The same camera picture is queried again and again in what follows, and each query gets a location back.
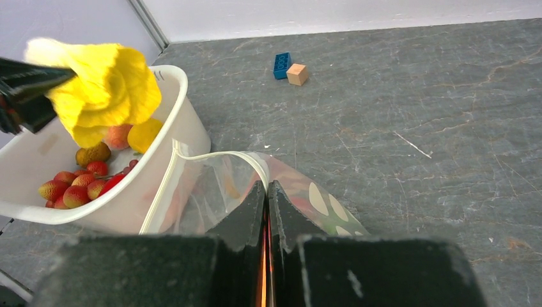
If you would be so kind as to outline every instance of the yellow cloth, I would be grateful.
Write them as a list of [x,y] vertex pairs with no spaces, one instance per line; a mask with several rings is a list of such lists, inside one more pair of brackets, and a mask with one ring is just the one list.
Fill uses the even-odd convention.
[[146,122],[162,100],[143,54],[118,43],[72,45],[35,38],[27,43],[25,60],[77,74],[47,97],[82,148],[97,145],[108,127]]

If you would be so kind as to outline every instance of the blue block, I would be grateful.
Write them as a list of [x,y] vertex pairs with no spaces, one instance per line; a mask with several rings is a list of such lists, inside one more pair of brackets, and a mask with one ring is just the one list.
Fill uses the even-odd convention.
[[286,79],[286,71],[291,67],[291,56],[289,52],[277,54],[275,56],[275,67],[273,67],[273,74],[275,79]]

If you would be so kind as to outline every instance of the metal strip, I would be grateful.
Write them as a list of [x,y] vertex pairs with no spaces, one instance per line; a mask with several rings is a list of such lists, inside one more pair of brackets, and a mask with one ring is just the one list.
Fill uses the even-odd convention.
[[167,40],[165,34],[158,26],[156,20],[152,17],[147,6],[143,3],[143,0],[127,0],[130,6],[134,9],[135,14],[157,44],[160,51],[163,52],[167,46],[169,46],[169,40]]

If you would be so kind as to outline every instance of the wooden block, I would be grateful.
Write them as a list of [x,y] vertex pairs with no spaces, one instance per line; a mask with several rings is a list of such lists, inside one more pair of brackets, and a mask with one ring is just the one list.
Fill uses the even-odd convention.
[[292,64],[286,75],[290,84],[301,86],[309,78],[309,71],[305,65]]

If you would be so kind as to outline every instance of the white basket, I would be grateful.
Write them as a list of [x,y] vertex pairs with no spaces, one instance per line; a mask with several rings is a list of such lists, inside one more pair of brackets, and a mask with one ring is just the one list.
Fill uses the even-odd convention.
[[[162,92],[153,117],[164,126],[133,170],[95,201],[70,210],[45,208],[40,185],[59,171],[75,171],[79,147],[58,120],[34,135],[28,131],[0,149],[0,215],[42,224],[77,223],[94,230],[139,233],[158,191],[172,154],[172,139],[182,141],[194,155],[210,151],[210,139],[186,97],[185,72],[174,66],[150,67]],[[122,169],[132,152],[112,157],[113,169]]]

